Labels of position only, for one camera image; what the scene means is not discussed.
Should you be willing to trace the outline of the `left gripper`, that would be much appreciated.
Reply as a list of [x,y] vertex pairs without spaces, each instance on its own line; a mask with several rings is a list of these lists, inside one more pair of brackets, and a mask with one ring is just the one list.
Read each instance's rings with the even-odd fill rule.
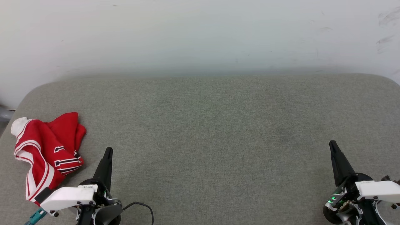
[[94,188],[88,203],[78,202],[78,225],[119,225],[123,212],[122,203],[111,196],[113,148],[107,147],[93,178],[80,183],[80,188]]

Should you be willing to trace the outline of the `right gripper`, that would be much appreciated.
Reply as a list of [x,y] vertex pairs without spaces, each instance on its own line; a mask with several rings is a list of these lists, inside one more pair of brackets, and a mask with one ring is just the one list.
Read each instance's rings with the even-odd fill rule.
[[337,187],[323,207],[325,218],[336,225],[390,225],[378,209],[387,202],[399,209],[399,180],[385,176],[374,181],[356,173],[337,142],[329,142],[334,182]]

